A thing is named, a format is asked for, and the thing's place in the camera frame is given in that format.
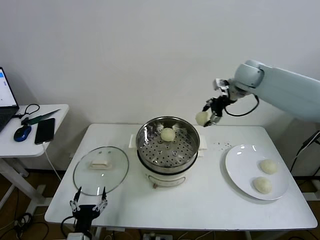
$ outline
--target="computer mouse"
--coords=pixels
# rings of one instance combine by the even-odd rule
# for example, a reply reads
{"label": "computer mouse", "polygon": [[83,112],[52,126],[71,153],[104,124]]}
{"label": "computer mouse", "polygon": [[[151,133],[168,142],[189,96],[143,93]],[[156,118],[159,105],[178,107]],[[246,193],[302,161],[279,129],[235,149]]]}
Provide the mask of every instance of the computer mouse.
{"label": "computer mouse", "polygon": [[31,126],[24,125],[15,131],[13,135],[13,140],[15,140],[16,142],[22,142],[27,139],[30,132]]}

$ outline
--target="black phone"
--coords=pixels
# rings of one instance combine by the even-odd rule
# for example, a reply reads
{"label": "black phone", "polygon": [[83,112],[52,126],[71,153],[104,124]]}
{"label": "black phone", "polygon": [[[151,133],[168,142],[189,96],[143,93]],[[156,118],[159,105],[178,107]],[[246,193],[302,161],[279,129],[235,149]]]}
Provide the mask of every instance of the black phone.
{"label": "black phone", "polygon": [[36,145],[50,142],[55,135],[55,118],[49,118],[38,122],[34,143]]}

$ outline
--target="wooden floor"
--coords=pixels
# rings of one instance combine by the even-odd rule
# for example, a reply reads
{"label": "wooden floor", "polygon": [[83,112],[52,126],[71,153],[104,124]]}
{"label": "wooden floor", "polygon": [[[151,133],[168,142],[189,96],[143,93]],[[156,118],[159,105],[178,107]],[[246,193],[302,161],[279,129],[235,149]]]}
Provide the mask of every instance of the wooden floor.
{"label": "wooden floor", "polygon": [[[36,187],[39,184],[46,184],[46,189],[43,193],[45,197],[53,197],[55,191],[59,185],[57,177],[52,173],[30,173],[27,181]],[[4,196],[7,189],[10,187],[10,182],[7,181],[2,175],[0,175],[0,198]],[[315,189],[313,188],[312,184],[309,182],[304,183],[301,185],[301,190],[303,192],[314,192]],[[13,222],[15,209],[16,209],[16,216],[21,216],[27,209],[30,200],[21,192],[15,189],[11,194],[9,200],[5,203],[3,208],[0,210],[0,236],[4,234],[7,230],[13,227],[13,223],[8,225],[9,223]],[[318,202],[309,202],[309,205],[317,217],[318,221],[320,219],[320,201]],[[36,210],[36,216],[34,217],[33,222],[45,222],[44,213],[46,211],[46,207],[39,207]],[[46,240],[62,240],[65,239],[60,231],[60,226],[57,224],[48,224],[49,226],[49,233]],[[46,234],[46,226],[43,224],[33,224],[27,231],[23,233],[21,236],[22,240],[42,240]],[[126,232],[115,232],[114,239],[116,240],[139,240],[140,234],[149,233],[150,230],[142,230],[139,231],[138,229],[127,229]],[[173,235],[173,240],[177,240],[180,235],[185,233],[185,231],[154,231],[157,234],[168,234]],[[320,239],[320,228],[312,229],[311,232]],[[182,239],[194,240],[195,238],[205,234],[205,231],[191,231],[186,234]],[[111,231],[102,231],[100,240],[111,240]],[[253,232],[252,237],[256,237],[260,235],[261,232]],[[284,236],[280,237],[279,240],[288,240],[292,236],[298,236],[304,240],[316,240],[314,236],[312,236],[308,231],[291,231],[286,233]],[[16,233],[15,231],[10,231],[8,234],[4,236],[4,238],[0,238],[0,240],[15,240]],[[202,237],[201,240],[213,240],[214,233],[211,232],[206,236]],[[224,232],[224,231],[217,231],[215,233],[216,240],[244,240],[245,234],[244,232],[234,231],[234,232]]]}

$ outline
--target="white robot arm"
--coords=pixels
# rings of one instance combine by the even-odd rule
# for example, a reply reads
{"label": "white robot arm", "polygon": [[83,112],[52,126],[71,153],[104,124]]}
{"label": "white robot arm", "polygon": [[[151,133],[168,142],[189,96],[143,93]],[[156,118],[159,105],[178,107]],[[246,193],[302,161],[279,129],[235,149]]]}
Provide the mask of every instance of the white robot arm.
{"label": "white robot arm", "polygon": [[[217,124],[223,110],[235,117],[251,113],[258,106],[259,98],[298,119],[320,123],[320,81],[316,79],[248,60],[238,67],[234,78],[217,78],[213,87],[220,90],[221,95],[209,99],[196,116],[197,123],[204,127]],[[234,115],[226,110],[226,106],[249,94],[254,94],[257,100],[251,111]]]}

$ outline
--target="dough ball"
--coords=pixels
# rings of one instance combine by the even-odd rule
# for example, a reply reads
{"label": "dough ball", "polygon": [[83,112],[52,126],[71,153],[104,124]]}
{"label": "dough ball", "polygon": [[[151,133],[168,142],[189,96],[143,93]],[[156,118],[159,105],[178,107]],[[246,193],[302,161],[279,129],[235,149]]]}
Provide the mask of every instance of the dough ball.
{"label": "dough ball", "polygon": [[262,194],[268,194],[272,190],[272,184],[268,178],[260,176],[253,180],[254,187]]}
{"label": "dough ball", "polygon": [[197,124],[203,127],[210,120],[209,113],[207,111],[198,112],[195,115],[195,120]]}
{"label": "dough ball", "polygon": [[266,174],[275,174],[278,171],[277,163],[271,159],[260,162],[260,167]]}
{"label": "dough ball", "polygon": [[176,133],[172,128],[166,127],[164,129],[162,129],[160,136],[163,141],[171,142],[171,141],[175,140]]}

